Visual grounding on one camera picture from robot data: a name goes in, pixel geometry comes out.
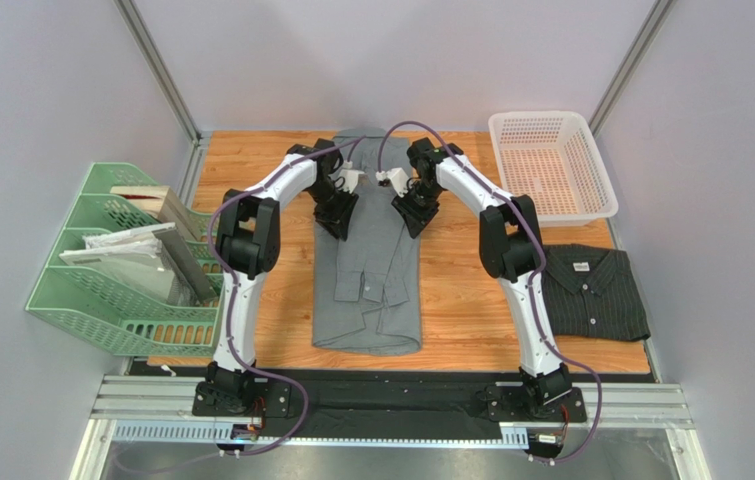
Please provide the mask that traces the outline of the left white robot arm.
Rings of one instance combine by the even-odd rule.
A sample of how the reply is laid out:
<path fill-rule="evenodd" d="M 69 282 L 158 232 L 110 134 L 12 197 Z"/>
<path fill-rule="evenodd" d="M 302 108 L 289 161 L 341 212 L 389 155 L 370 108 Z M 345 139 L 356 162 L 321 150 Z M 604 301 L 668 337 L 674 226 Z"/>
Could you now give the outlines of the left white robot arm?
<path fill-rule="evenodd" d="M 315 203 L 316 223 L 332 238 L 346 240 L 358 196 L 337 172 L 343 149 L 357 143 L 296 144 L 263 180 L 244 191 L 229 191 L 213 214 L 209 250 L 223 270 L 222 323 L 213 360 L 196 390 L 196 413 L 214 409 L 238 415 L 258 405 L 255 328 L 264 283 L 281 251 L 281 213 L 307 192 Z"/>

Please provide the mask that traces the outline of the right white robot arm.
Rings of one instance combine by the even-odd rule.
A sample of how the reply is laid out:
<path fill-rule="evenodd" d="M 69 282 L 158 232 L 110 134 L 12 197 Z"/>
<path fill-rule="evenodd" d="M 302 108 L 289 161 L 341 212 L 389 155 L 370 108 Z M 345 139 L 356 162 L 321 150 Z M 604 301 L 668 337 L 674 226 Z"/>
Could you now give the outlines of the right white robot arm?
<path fill-rule="evenodd" d="M 468 161 L 453 144 L 436 147 L 423 138 L 407 157 L 417 176 L 398 169 L 389 178 L 397 196 L 392 206 L 411 237 L 418 237 L 439 210 L 448 191 L 479 220 L 479 257 L 501 286 L 521 346 L 523 386 L 536 405 L 549 404 L 572 390 L 572 381 L 549 324 L 542 292 L 545 258 L 536 209 L 530 197 L 511 197 Z"/>

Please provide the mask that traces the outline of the grey long sleeve shirt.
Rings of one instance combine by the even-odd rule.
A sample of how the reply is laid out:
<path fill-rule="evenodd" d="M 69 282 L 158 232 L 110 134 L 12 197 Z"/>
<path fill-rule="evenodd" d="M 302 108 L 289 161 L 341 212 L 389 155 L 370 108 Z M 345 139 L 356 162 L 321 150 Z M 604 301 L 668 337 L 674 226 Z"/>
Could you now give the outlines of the grey long sleeve shirt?
<path fill-rule="evenodd" d="M 392 205 L 395 190 L 376 178 L 379 166 L 411 170 L 410 142 L 379 128 L 341 130 L 333 141 L 353 139 L 359 144 L 342 151 L 361 173 L 348 237 L 337 240 L 314 228 L 312 344 L 375 356 L 416 353 L 422 348 L 420 241 Z"/>

